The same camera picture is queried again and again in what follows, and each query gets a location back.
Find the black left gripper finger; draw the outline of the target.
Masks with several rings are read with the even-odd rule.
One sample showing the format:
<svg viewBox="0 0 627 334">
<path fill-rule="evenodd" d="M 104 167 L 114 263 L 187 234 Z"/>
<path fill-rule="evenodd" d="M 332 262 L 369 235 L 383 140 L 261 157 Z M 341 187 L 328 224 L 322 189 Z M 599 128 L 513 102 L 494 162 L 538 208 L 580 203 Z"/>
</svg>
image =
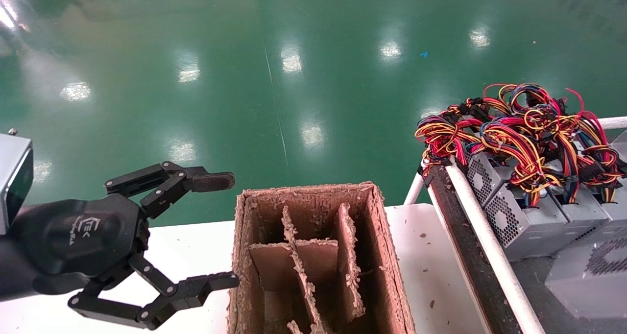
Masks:
<svg viewBox="0 0 627 334">
<path fill-rule="evenodd" d="M 157 298 L 139 307 L 99 297 L 102 291 L 121 284 L 132 272 L 157 290 Z M 88 281 L 68 305 L 85 318 L 154 331 L 177 312 L 202 307 L 211 292 L 236 288 L 239 284 L 240 279 L 232 271 L 190 277 L 175 284 L 142 254 L 135 254 L 105 275 Z"/>
<path fill-rule="evenodd" d="M 108 195 L 127 198 L 146 192 L 140 200 L 139 218 L 155 219 L 188 192 L 227 191 L 234 185 L 231 172 L 210 173 L 202 166 L 182 167 L 165 161 L 112 178 L 104 187 Z"/>
</svg>

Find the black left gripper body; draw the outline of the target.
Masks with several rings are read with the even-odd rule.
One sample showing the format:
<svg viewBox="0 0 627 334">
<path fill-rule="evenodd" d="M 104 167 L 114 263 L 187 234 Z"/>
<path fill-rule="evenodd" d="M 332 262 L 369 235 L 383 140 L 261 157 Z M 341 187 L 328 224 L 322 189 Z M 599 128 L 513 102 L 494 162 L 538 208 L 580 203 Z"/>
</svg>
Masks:
<svg viewBox="0 0 627 334">
<path fill-rule="evenodd" d="M 22 207 L 9 227 L 9 294 L 60 295 L 89 281 L 112 288 L 147 249 L 139 205 L 119 195 Z"/>
</svg>

